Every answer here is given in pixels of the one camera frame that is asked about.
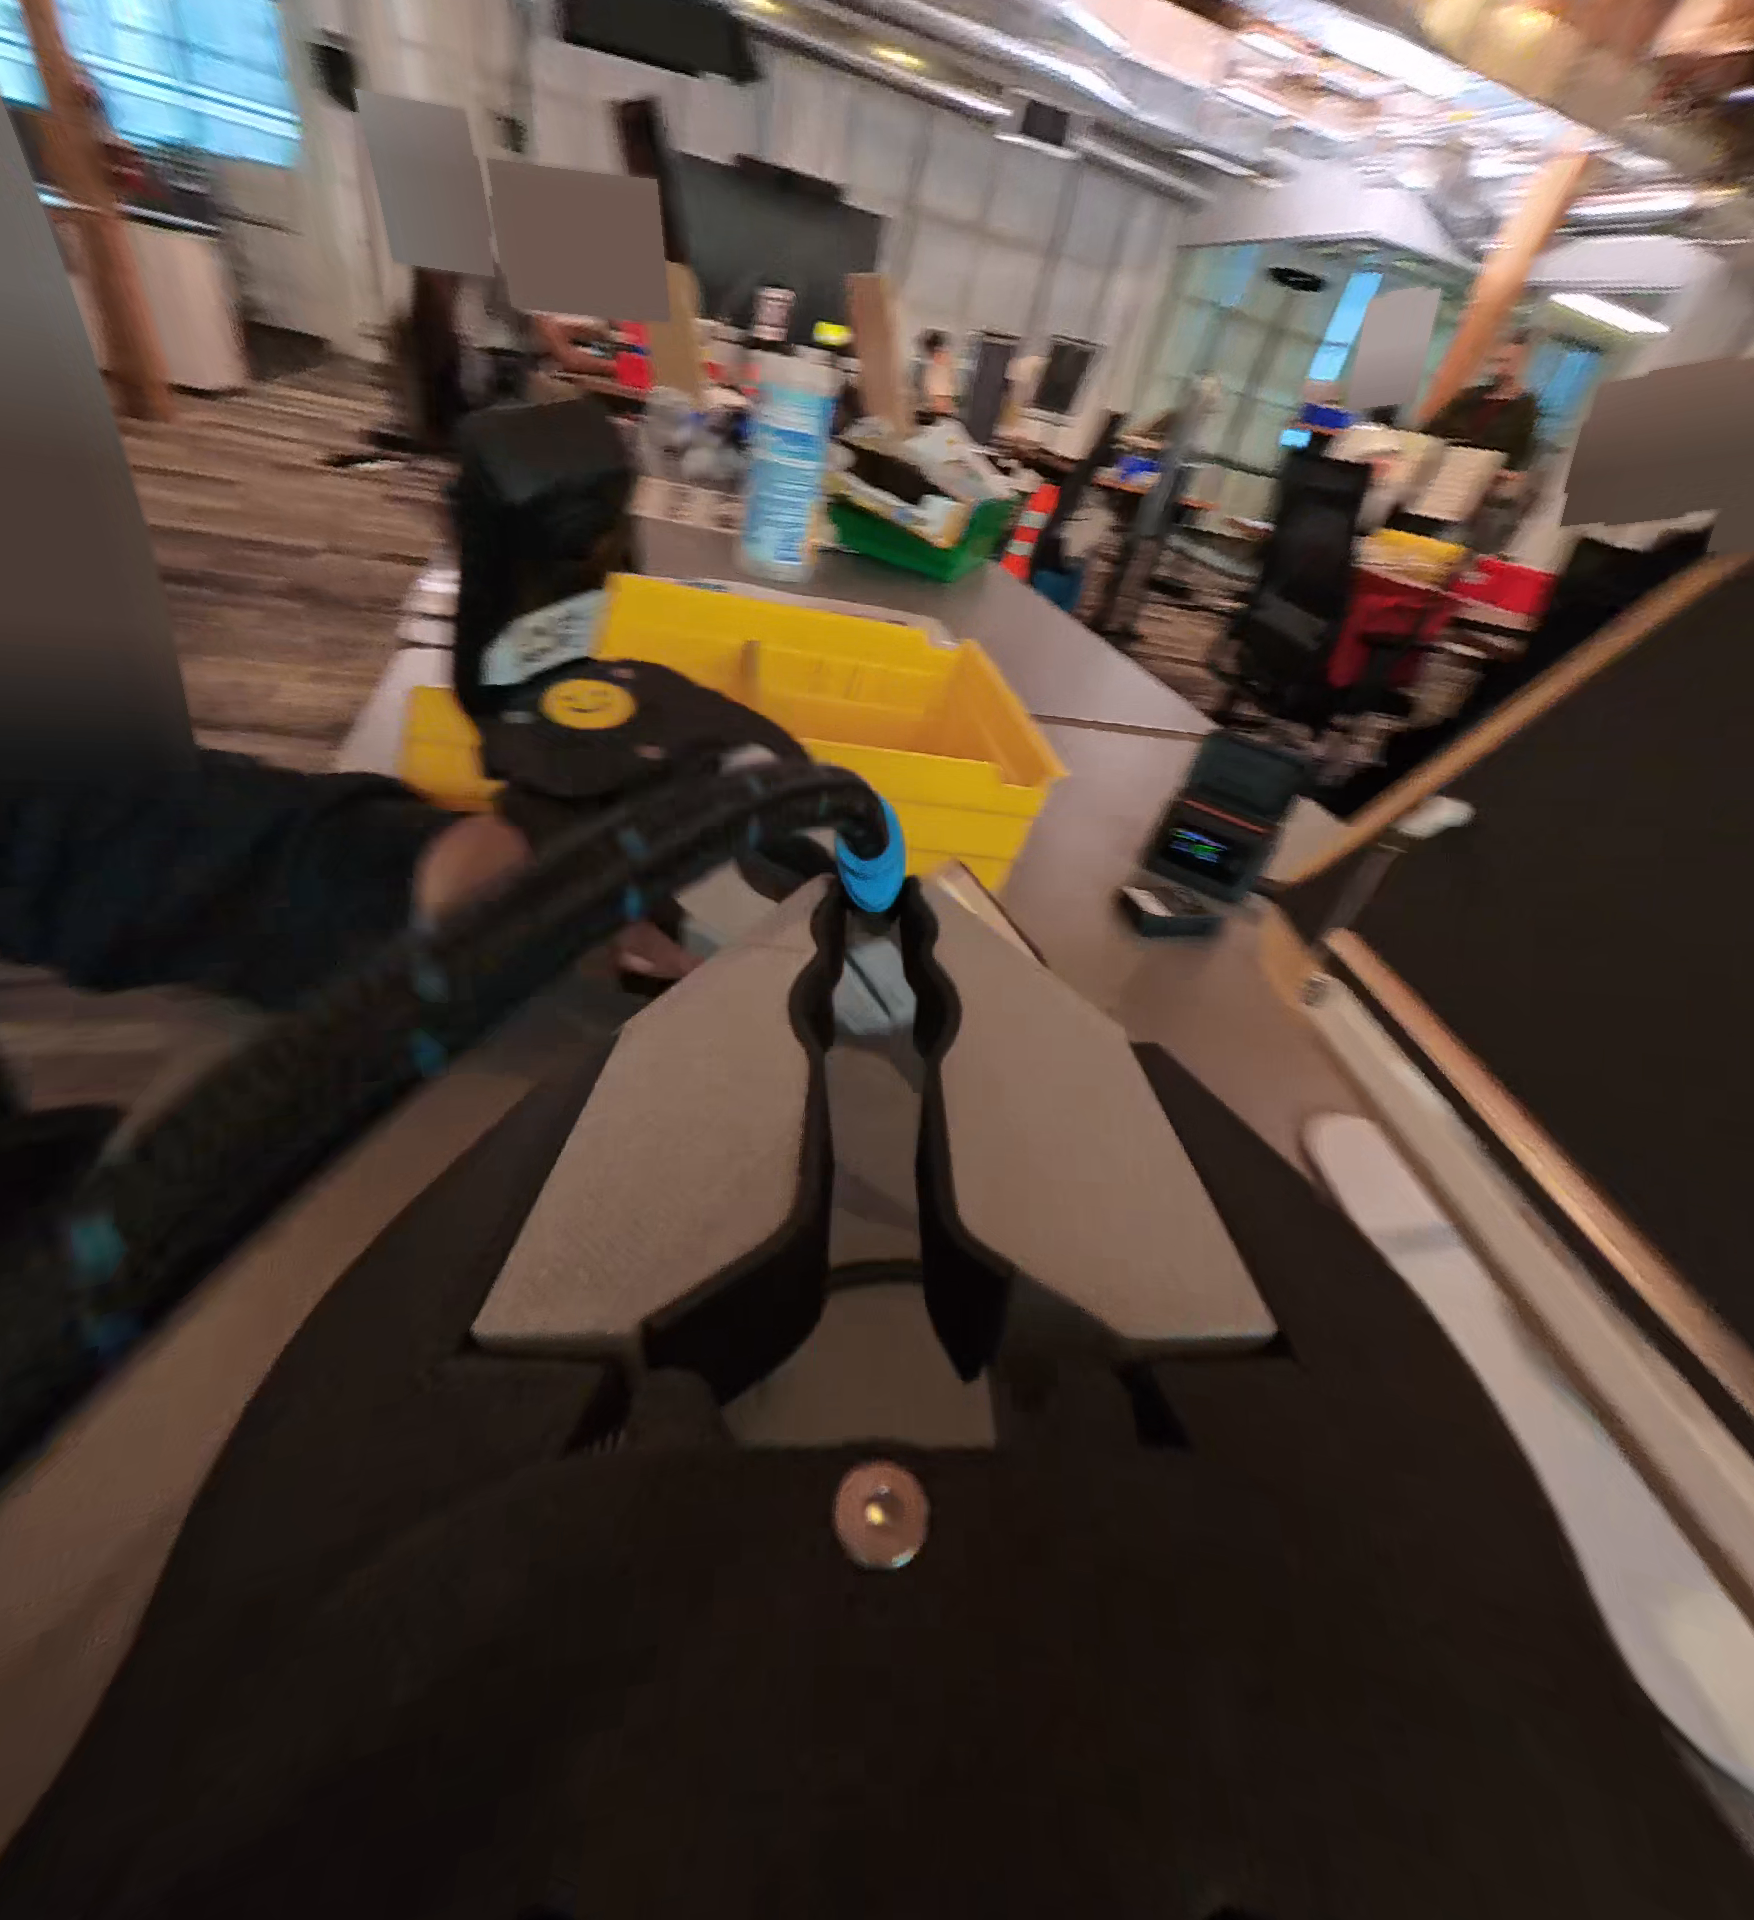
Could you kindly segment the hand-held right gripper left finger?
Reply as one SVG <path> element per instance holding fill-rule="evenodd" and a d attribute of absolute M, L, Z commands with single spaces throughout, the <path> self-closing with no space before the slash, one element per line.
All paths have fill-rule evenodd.
<path fill-rule="evenodd" d="M 838 888 L 801 885 L 608 1051 L 483 1299 L 493 1356 L 681 1371 L 735 1402 L 829 1270 Z"/>

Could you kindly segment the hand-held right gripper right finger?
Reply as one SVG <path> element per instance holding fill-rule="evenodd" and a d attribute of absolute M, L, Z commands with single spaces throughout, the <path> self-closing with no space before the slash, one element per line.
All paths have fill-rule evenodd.
<path fill-rule="evenodd" d="M 1012 1351 L 1264 1351 L 1275 1318 L 1126 1031 L 942 880 L 898 909 L 923 1063 L 923 1295 L 972 1382 Z"/>

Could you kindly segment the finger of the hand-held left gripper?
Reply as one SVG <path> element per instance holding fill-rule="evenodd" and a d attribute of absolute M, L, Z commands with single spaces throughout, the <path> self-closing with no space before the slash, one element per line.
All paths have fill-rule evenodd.
<path fill-rule="evenodd" d="M 840 1041 L 893 1041 L 914 1023 L 918 997 L 893 929 L 852 929 L 831 989 Z"/>
<path fill-rule="evenodd" d="M 733 863 L 669 898 L 669 975 L 690 975 L 721 955 L 779 955 L 808 970 L 824 952 L 818 915 L 824 875 L 776 863 Z"/>

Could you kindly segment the yellow plastic bin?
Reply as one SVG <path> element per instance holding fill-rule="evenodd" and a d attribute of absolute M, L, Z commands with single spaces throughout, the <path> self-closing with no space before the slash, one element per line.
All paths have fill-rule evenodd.
<path fill-rule="evenodd" d="M 862 776 L 908 873 L 1008 880 L 1062 779 L 993 658 L 919 620 L 740 583 L 617 573 L 560 627 L 506 642 L 468 711 L 432 667 L 385 706 L 383 760 L 426 799 L 545 824 L 709 772 L 738 750 Z"/>

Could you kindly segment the person's left forearm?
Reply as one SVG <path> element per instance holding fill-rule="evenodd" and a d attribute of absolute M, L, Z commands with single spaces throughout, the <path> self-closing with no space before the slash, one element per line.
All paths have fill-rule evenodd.
<path fill-rule="evenodd" d="M 0 776 L 0 960 L 284 1011 L 406 933 L 453 821 L 402 782 L 230 751 Z"/>

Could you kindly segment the person's left hand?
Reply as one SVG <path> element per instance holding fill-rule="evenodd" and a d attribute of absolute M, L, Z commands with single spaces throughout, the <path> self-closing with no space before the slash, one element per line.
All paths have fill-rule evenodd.
<path fill-rule="evenodd" d="M 414 868 L 411 928 L 436 929 L 467 904 L 499 895 L 535 858 L 528 834 L 497 811 L 457 819 L 426 844 Z M 702 955 L 649 919 L 620 929 L 607 949 L 630 989 L 637 982 L 666 987 L 702 967 Z"/>

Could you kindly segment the blue white wipes canister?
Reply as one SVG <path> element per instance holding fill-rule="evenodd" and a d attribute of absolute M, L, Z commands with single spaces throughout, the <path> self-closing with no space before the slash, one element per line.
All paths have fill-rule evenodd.
<path fill-rule="evenodd" d="M 760 360 L 740 532 L 743 564 L 756 578 L 794 587 L 815 568 L 840 394 L 840 368 L 823 349 Z"/>

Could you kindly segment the large black screen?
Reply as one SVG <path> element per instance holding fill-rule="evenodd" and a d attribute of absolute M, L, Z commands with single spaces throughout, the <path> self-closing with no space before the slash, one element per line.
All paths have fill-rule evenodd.
<path fill-rule="evenodd" d="M 702 316 L 748 328 L 760 290 L 791 292 L 790 334 L 850 325 L 848 282 L 882 264 L 888 218 L 824 177 L 760 157 L 671 153 L 662 183 L 671 261 L 691 271 Z"/>

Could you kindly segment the green plastic bin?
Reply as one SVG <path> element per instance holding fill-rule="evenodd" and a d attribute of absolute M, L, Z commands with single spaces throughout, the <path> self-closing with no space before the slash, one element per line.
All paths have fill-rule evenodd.
<path fill-rule="evenodd" d="M 948 494 L 929 485 L 914 498 L 893 494 L 854 474 L 824 482 L 824 509 L 838 546 L 914 578 L 957 583 L 996 564 L 1024 494 Z"/>

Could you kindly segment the small black display device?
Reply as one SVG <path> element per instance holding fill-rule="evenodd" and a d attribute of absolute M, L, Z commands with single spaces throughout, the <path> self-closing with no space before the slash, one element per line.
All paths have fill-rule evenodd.
<path fill-rule="evenodd" d="M 1244 900 L 1314 779 L 1308 756 L 1239 732 L 1207 732 L 1138 858 L 1140 869 L 1207 900 Z"/>

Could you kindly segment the black wooden-rimmed board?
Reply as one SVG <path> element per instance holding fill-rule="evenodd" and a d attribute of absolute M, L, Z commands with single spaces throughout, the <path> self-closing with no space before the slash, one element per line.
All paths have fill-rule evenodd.
<path fill-rule="evenodd" d="M 1379 826 L 1274 904 L 1754 1444 L 1754 558 L 1688 568 L 1583 662 L 1419 772 L 1472 819 L 1346 919 Z"/>

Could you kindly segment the black office chair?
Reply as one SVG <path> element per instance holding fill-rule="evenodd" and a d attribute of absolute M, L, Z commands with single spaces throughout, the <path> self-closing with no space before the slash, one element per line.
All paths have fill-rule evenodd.
<path fill-rule="evenodd" d="M 1275 475 L 1274 528 L 1261 546 L 1257 573 L 1226 638 L 1232 653 L 1211 717 L 1232 721 L 1241 706 L 1266 719 L 1321 734 L 1346 717 L 1408 719 L 1414 697 L 1390 683 L 1383 667 L 1374 686 L 1333 686 L 1331 662 L 1348 613 L 1358 517 L 1371 468 L 1293 448 Z"/>

